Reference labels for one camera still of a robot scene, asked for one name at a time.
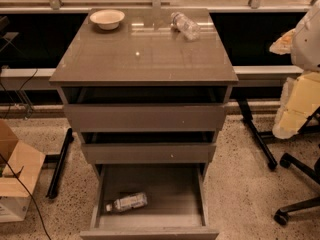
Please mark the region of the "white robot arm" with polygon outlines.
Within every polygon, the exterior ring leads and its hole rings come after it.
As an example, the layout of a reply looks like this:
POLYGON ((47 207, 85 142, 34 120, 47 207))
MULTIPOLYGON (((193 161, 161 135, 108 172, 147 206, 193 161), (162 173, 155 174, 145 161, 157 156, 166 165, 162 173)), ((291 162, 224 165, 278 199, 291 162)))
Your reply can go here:
POLYGON ((289 54, 292 64, 303 70, 299 77, 288 78, 283 85, 272 129, 275 137, 288 139, 320 107, 320 1, 314 3, 294 29, 278 38, 269 51, 289 54))

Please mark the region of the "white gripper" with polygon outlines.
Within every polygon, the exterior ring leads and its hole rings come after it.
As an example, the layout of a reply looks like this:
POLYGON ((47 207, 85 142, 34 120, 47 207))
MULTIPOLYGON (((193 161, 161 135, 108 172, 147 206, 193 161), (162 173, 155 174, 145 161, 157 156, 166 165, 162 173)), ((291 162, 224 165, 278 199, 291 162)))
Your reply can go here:
MULTIPOLYGON (((291 29, 273 42, 269 51, 278 55, 291 53, 295 29, 291 29)), ((277 111, 273 135, 278 139, 289 139, 298 134, 298 131, 320 107, 320 73, 307 71, 295 80, 289 78, 288 94, 285 97, 284 107, 277 111)))

